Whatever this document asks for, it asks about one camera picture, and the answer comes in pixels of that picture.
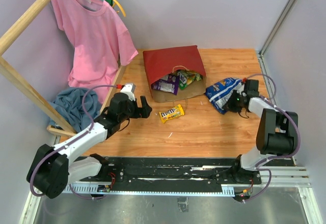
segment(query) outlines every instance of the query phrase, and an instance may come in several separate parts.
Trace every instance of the wooden tabletop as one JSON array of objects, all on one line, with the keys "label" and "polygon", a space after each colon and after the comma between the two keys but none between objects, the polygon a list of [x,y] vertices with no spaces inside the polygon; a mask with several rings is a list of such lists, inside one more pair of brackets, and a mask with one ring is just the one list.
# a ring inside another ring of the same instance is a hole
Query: wooden tabletop
[{"label": "wooden tabletop", "polygon": [[[199,52],[207,74],[207,86],[227,77],[243,78],[261,73],[253,49],[200,49]],[[256,78],[260,82],[259,92],[267,96],[263,78]],[[171,109],[173,102],[156,103],[151,98],[142,50],[126,68],[121,84],[127,82],[136,85],[138,99],[146,96],[153,112],[147,119],[131,119],[125,130],[92,147],[85,155],[236,157],[255,145],[260,119],[250,113],[249,119],[231,112],[221,115],[205,95],[188,99],[185,116],[163,124],[158,112]],[[175,102],[178,103],[185,109],[185,100]]]}]

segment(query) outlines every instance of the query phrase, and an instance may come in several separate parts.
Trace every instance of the green snack package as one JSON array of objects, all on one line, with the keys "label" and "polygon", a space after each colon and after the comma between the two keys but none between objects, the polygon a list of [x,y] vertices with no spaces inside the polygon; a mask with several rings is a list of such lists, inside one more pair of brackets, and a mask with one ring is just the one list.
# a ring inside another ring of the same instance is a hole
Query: green snack package
[{"label": "green snack package", "polygon": [[181,90],[185,89],[189,86],[194,80],[201,80],[202,77],[200,74],[196,73],[195,71],[186,71],[186,70],[179,70],[178,75],[180,76],[179,81],[179,88]]}]

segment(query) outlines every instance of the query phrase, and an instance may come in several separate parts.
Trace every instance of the white wall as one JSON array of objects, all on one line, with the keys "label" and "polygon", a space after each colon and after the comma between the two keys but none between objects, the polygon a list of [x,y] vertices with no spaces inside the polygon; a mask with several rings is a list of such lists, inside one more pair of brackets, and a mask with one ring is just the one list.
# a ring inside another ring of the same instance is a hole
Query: white wall
[{"label": "white wall", "polygon": [[265,64],[276,80],[279,105],[299,115],[302,148],[326,220],[326,0],[298,0],[273,40]]},{"label": "white wall", "polygon": [[259,50],[288,0],[118,0],[137,48]]},{"label": "white wall", "polygon": [[[0,0],[2,35],[35,0]],[[48,100],[67,85],[73,52],[48,6],[4,58]],[[51,143],[48,117],[0,75],[0,222],[18,223],[29,185],[26,175],[39,146]]]}]

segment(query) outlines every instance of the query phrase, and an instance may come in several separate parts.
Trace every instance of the pink t-shirt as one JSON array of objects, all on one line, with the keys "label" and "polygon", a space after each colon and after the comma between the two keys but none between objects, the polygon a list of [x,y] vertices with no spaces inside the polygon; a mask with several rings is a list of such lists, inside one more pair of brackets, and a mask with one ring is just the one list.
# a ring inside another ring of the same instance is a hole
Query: pink t-shirt
[{"label": "pink t-shirt", "polygon": [[[138,54],[116,11],[101,0],[51,1],[59,29],[65,31],[75,47],[69,85],[83,88],[110,85],[118,70],[119,54],[121,65],[129,64]],[[103,103],[108,88],[95,91]]]}]

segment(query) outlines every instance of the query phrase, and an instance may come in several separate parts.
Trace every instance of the red paper bag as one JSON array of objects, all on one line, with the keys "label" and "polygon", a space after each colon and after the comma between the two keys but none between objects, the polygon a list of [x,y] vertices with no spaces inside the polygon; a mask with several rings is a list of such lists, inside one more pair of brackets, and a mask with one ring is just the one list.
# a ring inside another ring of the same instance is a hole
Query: red paper bag
[{"label": "red paper bag", "polygon": [[[143,55],[148,86],[156,102],[163,103],[182,100],[205,93],[206,72],[197,46],[144,51]],[[201,74],[203,79],[200,81],[193,81],[184,90],[178,89],[177,95],[151,89],[151,85],[154,82],[176,70],[193,70]]]}]

